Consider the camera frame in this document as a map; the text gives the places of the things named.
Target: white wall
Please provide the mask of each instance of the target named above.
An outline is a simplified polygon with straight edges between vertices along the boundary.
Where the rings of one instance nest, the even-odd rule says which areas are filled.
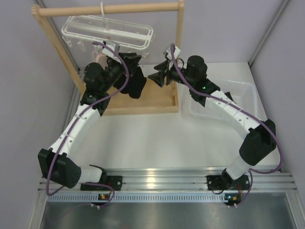
[[[251,68],[305,203],[305,1],[293,0]]]
[[[0,2],[0,228],[26,228],[41,172],[37,154],[60,134],[72,89],[31,15],[31,0]]]
[[[96,6],[100,0],[43,0],[47,7]],[[104,0],[104,5],[177,0]],[[201,55],[207,62],[250,61],[260,39],[282,0],[185,0],[181,57]],[[106,15],[153,27],[155,38],[143,63],[163,61],[162,53],[175,41],[176,12],[150,12]],[[68,17],[54,21],[62,28]],[[80,54],[76,42],[71,48],[80,67],[91,61],[92,47]]]

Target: transparent bin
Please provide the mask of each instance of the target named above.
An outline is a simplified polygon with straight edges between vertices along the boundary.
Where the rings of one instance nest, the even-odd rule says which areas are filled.
[[[230,92],[231,96],[237,105],[242,107],[245,111],[257,116],[257,92],[256,88],[251,83],[230,81],[217,78],[209,78],[214,84],[226,93]],[[201,106],[190,97],[190,112],[198,117],[210,117],[221,119],[219,115]]]

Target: white plastic basket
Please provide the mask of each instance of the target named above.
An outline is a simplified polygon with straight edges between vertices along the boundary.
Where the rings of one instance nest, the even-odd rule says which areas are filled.
[[[151,26],[92,15],[69,17],[61,32],[68,45],[71,43],[70,39],[79,40],[80,45],[84,41],[103,42],[111,40],[120,44],[121,52],[122,47],[125,51],[143,52],[148,48],[153,38]]]
[[[219,86],[224,93],[230,92],[234,102],[237,103],[237,105],[252,115],[257,116],[257,92],[253,84],[217,78],[212,78],[210,80]],[[191,97],[190,112],[191,114],[198,117],[221,119],[221,117],[216,113],[207,108],[204,108],[202,105],[195,102]]]

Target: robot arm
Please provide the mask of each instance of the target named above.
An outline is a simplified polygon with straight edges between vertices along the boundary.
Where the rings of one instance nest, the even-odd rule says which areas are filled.
[[[175,47],[174,56],[177,58],[180,50]],[[148,76],[155,81],[160,87],[163,87],[166,77],[166,85],[171,81],[184,84],[181,80],[177,70],[173,67],[171,50],[168,47],[164,52],[166,61],[155,66],[157,73]],[[225,120],[232,128],[234,128],[240,137],[244,140],[239,155],[233,160],[231,165],[222,172],[221,180],[222,187],[232,188],[239,183],[239,179],[253,166],[259,163],[264,157],[271,153],[276,144],[270,134],[255,120],[249,118],[247,115],[236,110],[229,104],[233,103],[239,107],[229,98],[221,89],[207,79],[206,75],[207,65],[200,56],[191,56],[188,58],[186,68],[180,68],[180,72],[185,77],[186,81],[196,90],[204,94],[221,98],[228,103],[222,103],[213,98],[198,95],[190,90],[192,98],[215,113],[217,113],[223,120]],[[267,120],[264,124],[275,133],[275,124],[271,120]]]
[[[107,42],[107,47],[118,52],[118,45]],[[38,154],[38,160],[42,171],[42,176],[47,178],[55,153],[58,152],[55,164],[51,171],[51,181],[66,186],[74,187],[77,183],[98,182],[105,184],[107,178],[106,170],[97,166],[80,167],[74,163],[78,149],[83,139],[87,135],[89,129],[102,116],[108,106],[110,99],[93,105],[96,101],[108,96],[107,91],[114,85],[120,87],[120,81],[125,81],[125,70],[118,59],[107,49],[102,52],[107,55],[108,66],[103,69],[98,63],[90,63],[85,68],[84,81],[86,83],[86,91],[80,101],[77,112],[67,128],[50,146],[48,150],[42,149]],[[141,59],[136,53],[119,53],[120,57],[126,63],[129,73],[136,77],[138,83],[136,86],[129,84],[131,90],[137,87],[140,92],[146,83],[146,79],[139,74],[138,63]],[[131,97],[137,97],[139,93],[131,94]]]

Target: wooden frame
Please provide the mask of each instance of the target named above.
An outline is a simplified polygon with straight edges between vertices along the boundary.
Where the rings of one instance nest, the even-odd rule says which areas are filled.
[[[179,0],[178,2],[109,5],[104,6],[103,10],[105,14],[177,11],[175,44],[178,47],[181,45],[184,0]],[[49,23],[48,17],[101,14],[101,7],[41,8],[39,5],[33,5],[31,12],[53,44],[77,88],[83,94],[86,90],[86,85],[79,77],[61,41]],[[170,87],[160,88],[153,81],[148,80],[140,99],[131,99],[126,94],[117,94],[111,99],[105,115],[156,114],[178,111],[179,104],[176,83],[171,83]]]

